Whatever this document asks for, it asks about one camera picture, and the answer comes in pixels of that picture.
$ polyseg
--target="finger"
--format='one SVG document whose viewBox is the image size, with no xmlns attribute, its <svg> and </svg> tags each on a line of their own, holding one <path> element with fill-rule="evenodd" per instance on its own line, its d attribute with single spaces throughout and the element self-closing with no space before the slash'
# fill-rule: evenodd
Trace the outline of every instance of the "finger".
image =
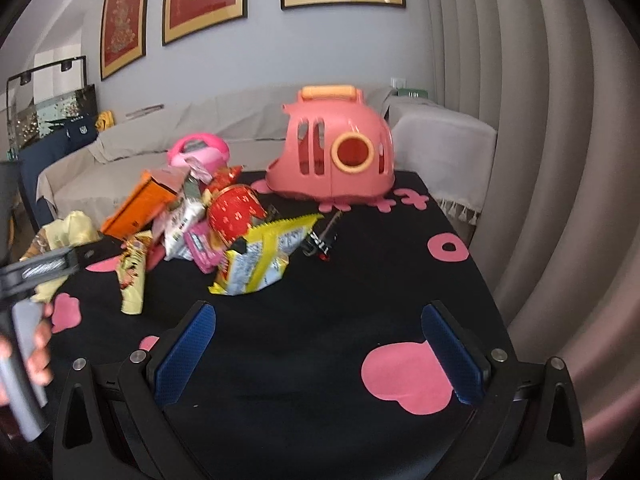
<svg viewBox="0 0 640 480">
<path fill-rule="evenodd" d="M 8 359 L 11 357 L 11 344 L 0 335 L 0 359 Z"/>
<path fill-rule="evenodd" d="M 31 376 L 31 381 L 39 386 L 47 386 L 53 380 L 53 372 L 50 368 L 45 368 L 37 374 Z"/>
<path fill-rule="evenodd" d="M 46 320 L 41 321 L 36 327 L 33 333 L 33 341 L 36 343 L 36 348 L 44 348 L 49 344 L 51 340 L 51 326 Z"/>
<path fill-rule="evenodd" d="M 30 375 L 34 376 L 35 374 L 43 371 L 44 368 L 49 365 L 50 361 L 51 354 L 49 353 L 49 350 L 46 348 L 38 349 L 31 354 L 31 357 L 29 357 L 27 361 L 27 370 Z"/>
</svg>

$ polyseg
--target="gray handle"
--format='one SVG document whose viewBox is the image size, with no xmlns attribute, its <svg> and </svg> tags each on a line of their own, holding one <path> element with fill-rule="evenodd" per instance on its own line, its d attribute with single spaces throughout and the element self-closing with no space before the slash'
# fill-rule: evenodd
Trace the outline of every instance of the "gray handle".
<svg viewBox="0 0 640 480">
<path fill-rule="evenodd" d="M 33 333 L 41 320 L 42 305 L 31 300 L 16 303 L 0 316 L 0 330 L 14 347 L 11 357 L 0 360 L 0 380 L 27 442 L 38 438 L 49 425 L 42 412 L 47 403 L 44 388 L 31 384 L 24 367 L 35 348 Z"/>
</svg>

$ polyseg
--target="gray curtain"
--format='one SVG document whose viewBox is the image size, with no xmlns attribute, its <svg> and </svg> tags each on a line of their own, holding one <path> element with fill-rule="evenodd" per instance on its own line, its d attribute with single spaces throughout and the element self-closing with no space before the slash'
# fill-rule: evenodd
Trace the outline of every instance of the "gray curtain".
<svg viewBox="0 0 640 480">
<path fill-rule="evenodd" d="M 640 52 L 607 0 L 429 0 L 437 101 L 498 131 L 470 245 L 521 360 L 563 357 L 590 478 L 640 417 Z"/>
</svg>

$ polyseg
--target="orange handle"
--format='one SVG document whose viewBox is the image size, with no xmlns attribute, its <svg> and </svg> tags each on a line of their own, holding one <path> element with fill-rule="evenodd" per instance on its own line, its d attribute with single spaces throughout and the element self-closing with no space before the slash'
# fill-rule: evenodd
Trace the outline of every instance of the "orange handle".
<svg viewBox="0 0 640 480">
<path fill-rule="evenodd" d="M 328 85 L 328 86 L 305 86 L 300 91 L 303 101 L 313 99 L 348 99 L 349 101 L 360 101 L 362 92 L 351 85 Z"/>
</svg>

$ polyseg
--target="round window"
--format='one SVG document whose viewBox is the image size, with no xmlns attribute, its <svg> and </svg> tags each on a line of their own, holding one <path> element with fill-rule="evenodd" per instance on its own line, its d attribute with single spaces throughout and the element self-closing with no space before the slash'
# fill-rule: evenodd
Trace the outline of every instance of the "round window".
<svg viewBox="0 0 640 480">
<path fill-rule="evenodd" d="M 373 144 L 363 134 L 347 132 L 335 139 L 331 157 L 334 164 L 345 173 L 366 170 L 374 157 Z"/>
</svg>

